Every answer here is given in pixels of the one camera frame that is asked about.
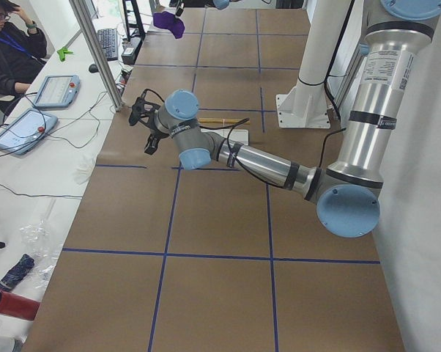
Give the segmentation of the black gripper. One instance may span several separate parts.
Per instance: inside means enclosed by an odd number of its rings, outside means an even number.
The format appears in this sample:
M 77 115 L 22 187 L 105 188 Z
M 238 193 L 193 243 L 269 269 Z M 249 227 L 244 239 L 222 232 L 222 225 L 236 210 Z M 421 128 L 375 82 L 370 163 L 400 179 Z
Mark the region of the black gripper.
M 154 154 L 158 150 L 160 140 L 165 138 L 166 133 L 160 132 L 159 130 L 151 130 L 144 147 L 144 152 L 146 154 Z

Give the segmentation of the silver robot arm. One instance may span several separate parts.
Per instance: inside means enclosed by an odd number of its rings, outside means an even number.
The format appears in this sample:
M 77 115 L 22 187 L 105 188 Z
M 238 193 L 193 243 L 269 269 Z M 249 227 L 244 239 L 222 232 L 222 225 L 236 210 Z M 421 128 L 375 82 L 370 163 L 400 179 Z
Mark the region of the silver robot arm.
M 212 0 L 213 6 L 218 10 L 226 9 L 232 2 L 238 2 L 239 0 Z
M 276 95 L 280 128 L 329 129 L 325 111 L 327 79 L 333 68 L 355 1 L 318 1 L 305 46 L 297 83 L 286 95 Z M 319 22 L 333 14 L 330 27 Z M 152 155 L 159 141 L 170 137 L 184 169 L 198 169 L 217 161 L 241 168 L 276 188 L 296 191 L 316 205 L 322 225 L 331 233 L 356 238 L 378 224 L 378 196 L 383 187 L 379 173 L 385 149 L 396 128 L 397 114 L 410 80 L 417 54 L 433 39 L 441 15 L 441 1 L 363 1 L 358 42 L 366 57 L 354 103 L 347 118 L 344 140 L 335 162 L 323 170 L 307 167 L 257 150 L 212 132 L 197 119 L 199 101 L 188 90 L 178 89 L 159 106 L 146 102 L 145 89 L 132 106 L 130 125 L 150 130 L 144 152 Z

